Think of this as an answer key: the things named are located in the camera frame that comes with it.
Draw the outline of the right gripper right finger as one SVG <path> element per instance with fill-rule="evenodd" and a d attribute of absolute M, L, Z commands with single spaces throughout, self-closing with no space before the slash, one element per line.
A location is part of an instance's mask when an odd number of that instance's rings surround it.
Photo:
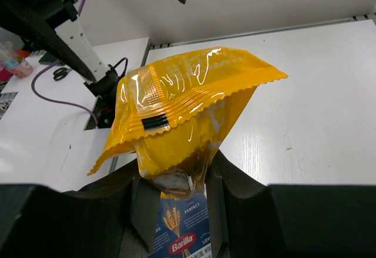
<path fill-rule="evenodd" d="M 206 189 L 213 257 L 375 256 L 374 186 L 266 186 L 217 152 Z"/>

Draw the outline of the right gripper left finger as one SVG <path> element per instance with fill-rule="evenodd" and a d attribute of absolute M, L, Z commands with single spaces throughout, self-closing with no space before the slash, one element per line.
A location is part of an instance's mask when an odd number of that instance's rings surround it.
<path fill-rule="evenodd" d="M 160 192 L 132 161 L 80 190 L 1 185 L 2 257 L 146 257 Z"/>

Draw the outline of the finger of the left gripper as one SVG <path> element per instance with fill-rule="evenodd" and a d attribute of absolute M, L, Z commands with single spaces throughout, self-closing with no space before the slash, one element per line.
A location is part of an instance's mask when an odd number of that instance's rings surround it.
<path fill-rule="evenodd" d="M 1 0 L 1 27 L 39 45 L 90 82 L 96 78 L 58 34 L 31 8 L 17 0 Z"/>

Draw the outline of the yellow spaghetti bag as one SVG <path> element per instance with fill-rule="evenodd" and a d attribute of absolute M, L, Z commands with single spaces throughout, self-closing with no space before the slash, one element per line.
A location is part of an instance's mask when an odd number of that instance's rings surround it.
<path fill-rule="evenodd" d="M 135 153 L 139 174 L 164 194 L 187 199 L 257 87 L 287 75 L 248 51 L 218 46 L 181 53 L 127 73 L 96 173 Z"/>

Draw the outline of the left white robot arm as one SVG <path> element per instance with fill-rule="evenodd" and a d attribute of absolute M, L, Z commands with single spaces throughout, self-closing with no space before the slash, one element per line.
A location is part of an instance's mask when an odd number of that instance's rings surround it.
<path fill-rule="evenodd" d="M 70 66 L 94 96 L 114 99 L 118 74 L 101 61 L 83 33 L 77 1 L 1 0 L 1 27 Z"/>

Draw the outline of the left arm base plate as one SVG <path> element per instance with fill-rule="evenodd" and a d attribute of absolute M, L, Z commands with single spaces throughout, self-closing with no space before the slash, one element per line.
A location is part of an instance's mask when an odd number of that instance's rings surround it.
<path fill-rule="evenodd" d="M 93 117 L 90 117 L 84 130 L 111 128 L 115 119 L 115 106 L 109 106 L 101 98 L 97 98 L 93 107 L 93 113 L 96 116 L 97 123 L 95 123 Z"/>

